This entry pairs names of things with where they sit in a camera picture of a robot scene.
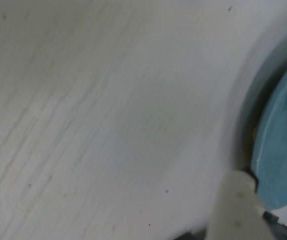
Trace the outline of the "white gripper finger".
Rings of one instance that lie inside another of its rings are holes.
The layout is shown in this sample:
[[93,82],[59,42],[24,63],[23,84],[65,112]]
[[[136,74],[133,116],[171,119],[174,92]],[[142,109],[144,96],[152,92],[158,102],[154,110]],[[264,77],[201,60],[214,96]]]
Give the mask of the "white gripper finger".
[[255,179],[244,171],[233,171],[223,178],[207,227],[207,240],[274,238],[263,219],[265,210],[255,188]]

